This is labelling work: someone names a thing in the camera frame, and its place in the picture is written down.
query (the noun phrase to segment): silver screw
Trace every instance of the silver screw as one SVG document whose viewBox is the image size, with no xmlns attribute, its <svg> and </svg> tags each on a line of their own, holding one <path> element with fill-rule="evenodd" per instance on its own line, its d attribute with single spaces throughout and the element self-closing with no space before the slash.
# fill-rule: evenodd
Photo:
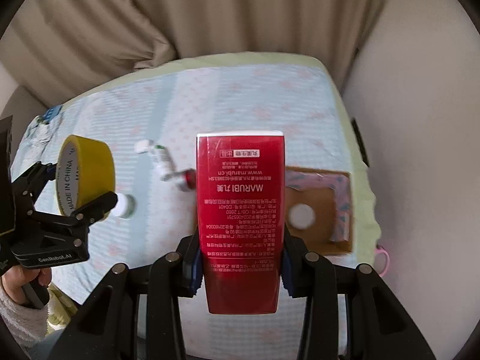
<svg viewBox="0 0 480 360">
<path fill-rule="evenodd" d="M 372 268 L 371 266 L 369 266 L 369 264 L 361 264 L 358 267 L 358 270 L 362 272 L 364 275 L 369 275 L 372 272 Z"/>
<path fill-rule="evenodd" d="M 121 274 L 127 266 L 123 263 L 118 263 L 112 266 L 112 272 L 115 273 L 116 275 Z"/>
<path fill-rule="evenodd" d="M 179 258 L 180 258 L 180 253 L 176 251 L 171 251 L 170 253 L 167 253 L 165 256 L 165 260 L 167 260 L 169 263 L 177 261 Z"/>
<path fill-rule="evenodd" d="M 307 261 L 310 261 L 311 263 L 314 263 L 315 261 L 318 261 L 320 259 L 320 256 L 314 251 L 309 251 L 305 253 L 305 259 Z"/>
</svg>

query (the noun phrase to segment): sleeve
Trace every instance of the sleeve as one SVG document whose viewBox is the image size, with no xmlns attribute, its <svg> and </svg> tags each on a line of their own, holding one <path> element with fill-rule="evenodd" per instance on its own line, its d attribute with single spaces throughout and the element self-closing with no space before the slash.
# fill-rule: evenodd
<svg viewBox="0 0 480 360">
<path fill-rule="evenodd" d="M 1 280 L 0 315 L 15 341 L 23 348 L 31 348 L 47 333 L 48 307 L 35 310 L 16 304 L 3 289 Z"/>
</svg>

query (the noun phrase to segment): pink handle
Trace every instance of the pink handle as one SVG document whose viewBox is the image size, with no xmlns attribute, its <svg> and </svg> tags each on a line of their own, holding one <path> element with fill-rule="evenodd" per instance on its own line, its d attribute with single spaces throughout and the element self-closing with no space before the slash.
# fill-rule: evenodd
<svg viewBox="0 0 480 360">
<path fill-rule="evenodd" d="M 386 258 L 386 263 L 385 263 L 385 267 L 383 268 L 383 271 L 378 273 L 378 276 L 383 278 L 388 272 L 388 268 L 390 267 L 390 255 L 382 246 L 377 245 L 375 249 L 375 257 L 378 256 L 379 254 L 383 254 Z"/>
</svg>

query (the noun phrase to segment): beige curtain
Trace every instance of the beige curtain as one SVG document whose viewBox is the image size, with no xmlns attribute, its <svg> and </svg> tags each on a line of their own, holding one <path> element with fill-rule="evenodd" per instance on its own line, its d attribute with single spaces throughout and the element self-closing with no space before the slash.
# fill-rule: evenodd
<svg viewBox="0 0 480 360">
<path fill-rule="evenodd" d="M 339 87 L 382 0 L 27 0 L 0 42 L 11 74 L 57 104 L 175 57 L 277 51 L 322 61 Z"/>
</svg>

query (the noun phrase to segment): yellow tape roll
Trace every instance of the yellow tape roll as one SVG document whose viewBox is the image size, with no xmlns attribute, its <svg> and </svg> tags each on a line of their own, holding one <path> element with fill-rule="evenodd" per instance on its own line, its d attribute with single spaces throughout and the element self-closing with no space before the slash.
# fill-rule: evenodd
<svg viewBox="0 0 480 360">
<path fill-rule="evenodd" d="M 115 168 L 107 144 L 70 135 L 58 156 L 56 184 L 58 207 L 66 216 L 106 192 L 115 192 Z"/>
</svg>

